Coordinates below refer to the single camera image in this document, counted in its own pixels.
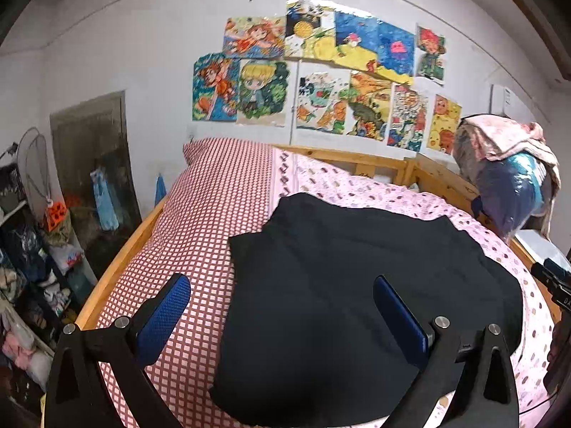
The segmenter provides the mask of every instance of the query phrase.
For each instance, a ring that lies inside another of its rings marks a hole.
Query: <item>silver bolt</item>
[[[75,331],[75,324],[74,323],[68,323],[65,327],[64,327],[64,334],[71,334]]]
[[[434,319],[434,323],[440,328],[448,328],[450,326],[450,320],[444,316],[438,316]]]
[[[129,324],[129,317],[123,316],[115,320],[115,326],[117,328],[125,328],[128,324]]]
[[[500,332],[501,332],[500,326],[496,325],[495,323],[490,323],[487,326],[487,329],[490,330],[490,333],[492,333],[492,334],[500,334]]]

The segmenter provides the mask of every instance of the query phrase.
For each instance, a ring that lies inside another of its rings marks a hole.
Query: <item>pink bedsheet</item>
[[[173,185],[163,214],[144,248],[129,263],[101,314],[98,326],[132,315],[155,296],[172,273],[192,284],[190,304],[161,357],[147,373],[184,427],[239,427],[210,401],[219,338],[230,303],[233,271],[229,236],[259,231],[280,197],[307,192],[346,207],[374,207],[432,220],[446,215],[518,279],[524,300],[521,343],[512,356],[520,411],[547,398],[542,379],[553,322],[531,275],[493,233],[469,214],[430,193],[356,177],[334,166],[271,146],[229,138],[208,138],[184,147],[189,164]],[[445,253],[435,254],[434,262]],[[109,365],[103,377],[127,427],[135,427]],[[426,426],[438,426],[450,395],[441,398]],[[520,416],[531,428],[548,404]],[[378,427],[383,420],[361,426]]]

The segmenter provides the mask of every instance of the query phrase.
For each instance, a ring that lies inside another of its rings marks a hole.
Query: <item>blue gripper pad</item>
[[[406,361],[423,370],[428,362],[428,337],[415,316],[382,275],[373,283],[373,299],[403,351]]]
[[[161,355],[190,300],[190,291],[188,278],[181,274],[174,274],[161,288],[159,294],[145,301],[137,312],[137,314],[144,313],[143,311],[150,312],[147,322],[142,324],[140,331],[136,334],[135,358],[141,367],[154,364]],[[154,310],[148,310],[146,304],[148,302],[151,302]]]

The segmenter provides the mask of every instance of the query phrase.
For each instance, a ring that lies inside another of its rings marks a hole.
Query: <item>colorful painting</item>
[[[430,135],[428,136],[428,147],[430,149],[452,154],[454,136],[458,122],[460,122],[461,112],[462,107],[454,101],[444,96],[436,95],[432,125],[430,126]]]
[[[335,11],[325,3],[320,0],[287,2],[286,56],[318,57],[313,46],[323,37],[328,37],[329,44],[335,47]]]
[[[412,83],[415,70],[415,36],[379,20],[375,72],[394,82]]]
[[[373,138],[382,141],[390,113],[392,82],[373,77],[359,71],[351,72],[350,87],[347,93],[339,96],[347,98],[352,118],[347,135]]]
[[[347,101],[339,98],[349,82],[328,72],[314,72],[299,79],[296,118],[298,128],[343,134]]]
[[[420,151],[426,125],[427,104],[428,98],[425,95],[411,90],[406,85],[397,85],[386,144],[390,147]]]
[[[286,124],[289,70],[285,61],[241,60],[238,124]]]
[[[378,34],[375,17],[336,11],[336,54],[332,60],[341,66],[367,71],[377,61]]]
[[[446,39],[430,29],[418,28],[416,46],[423,52],[416,75],[430,78],[444,85],[444,59]]]
[[[285,25],[284,17],[231,17],[226,22],[222,51],[236,58],[282,57]]]
[[[192,119],[235,121],[240,61],[223,53],[202,56],[194,63]]]

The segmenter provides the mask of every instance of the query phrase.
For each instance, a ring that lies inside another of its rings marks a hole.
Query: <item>bed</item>
[[[186,144],[184,155],[188,168],[121,249],[76,322],[82,329],[109,326],[118,316],[133,315],[172,273],[189,276],[188,309],[159,361],[147,368],[150,380],[183,426],[240,426],[213,405],[207,392],[232,294],[226,240],[260,230],[279,198],[297,192],[340,206],[380,208],[423,220],[445,215],[456,229],[468,232],[488,257],[520,283],[524,321],[521,343],[512,355],[523,412],[520,426],[532,427],[541,419],[548,404],[533,407],[547,399],[542,379],[559,309],[529,274],[533,261],[527,252],[518,243],[510,249],[495,236],[489,221],[480,223],[470,215],[470,201],[477,195],[473,186],[420,154],[401,161],[207,138]],[[332,163],[354,169],[350,172]],[[392,174],[392,184],[370,178],[379,170]],[[408,190],[412,183],[422,192]],[[125,425],[136,426],[107,364],[102,364],[102,373]],[[426,426],[438,426],[450,396],[441,398]],[[381,424],[377,420],[359,426]]]

